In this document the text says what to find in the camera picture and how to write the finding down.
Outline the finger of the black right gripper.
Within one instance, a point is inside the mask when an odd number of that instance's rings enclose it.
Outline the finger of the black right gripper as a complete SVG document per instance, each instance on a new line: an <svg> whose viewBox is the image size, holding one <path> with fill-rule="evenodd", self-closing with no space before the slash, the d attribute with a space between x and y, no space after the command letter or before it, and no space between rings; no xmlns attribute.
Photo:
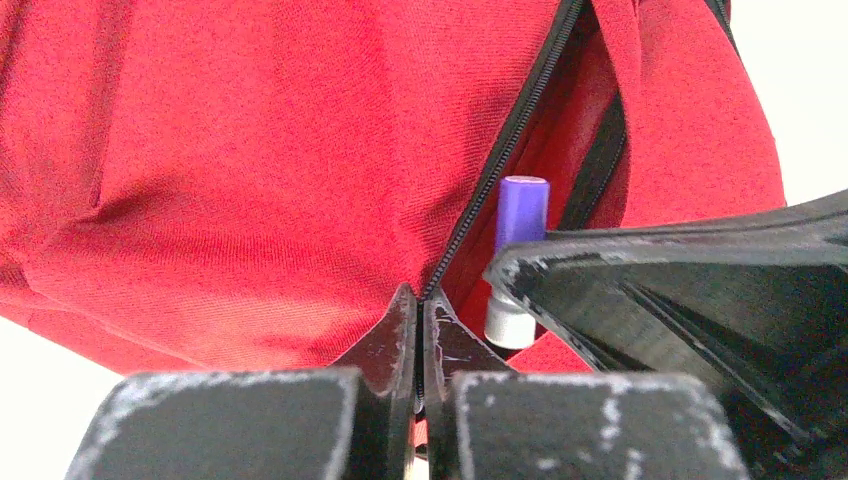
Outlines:
<svg viewBox="0 0 848 480"><path fill-rule="evenodd" d="M509 247L492 287L599 370L685 373L757 479L847 475L847 195Z"/></svg>

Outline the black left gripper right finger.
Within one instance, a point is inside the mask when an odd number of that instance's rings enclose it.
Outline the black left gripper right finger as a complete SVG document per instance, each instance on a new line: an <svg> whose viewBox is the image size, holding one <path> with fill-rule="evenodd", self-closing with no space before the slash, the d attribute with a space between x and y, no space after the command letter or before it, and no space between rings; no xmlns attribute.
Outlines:
<svg viewBox="0 0 848 480"><path fill-rule="evenodd" d="M724 411L689 376L523 374L436 293L422 307L434 479L746 479Z"/></svg>

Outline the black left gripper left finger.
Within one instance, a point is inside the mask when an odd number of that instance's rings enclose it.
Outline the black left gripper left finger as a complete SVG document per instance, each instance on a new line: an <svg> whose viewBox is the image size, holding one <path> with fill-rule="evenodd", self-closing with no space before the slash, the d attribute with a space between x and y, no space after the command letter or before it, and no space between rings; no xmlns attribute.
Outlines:
<svg viewBox="0 0 848 480"><path fill-rule="evenodd" d="M70 479L402 479L412 468L417 300L331 366L126 378L94 415Z"/></svg>

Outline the red student backpack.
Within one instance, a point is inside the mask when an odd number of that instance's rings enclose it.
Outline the red student backpack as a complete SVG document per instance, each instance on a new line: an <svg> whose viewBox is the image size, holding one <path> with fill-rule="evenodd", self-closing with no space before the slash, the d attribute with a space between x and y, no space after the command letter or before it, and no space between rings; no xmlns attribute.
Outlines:
<svg viewBox="0 0 848 480"><path fill-rule="evenodd" d="M490 173L550 226L780 208L704 1L5 1L1 314L120 373L324 366L396 288L482 328Z"/></svg>

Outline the purple capped small tube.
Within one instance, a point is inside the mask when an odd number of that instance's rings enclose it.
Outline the purple capped small tube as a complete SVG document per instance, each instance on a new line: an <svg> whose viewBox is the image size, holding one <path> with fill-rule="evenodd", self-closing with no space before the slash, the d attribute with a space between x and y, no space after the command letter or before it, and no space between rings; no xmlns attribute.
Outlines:
<svg viewBox="0 0 848 480"><path fill-rule="evenodd" d="M494 252L545 238L550 184L540 177L511 175L500 180ZM536 336L536 320L503 291L491 290L484 326L486 340L497 348L523 350Z"/></svg>

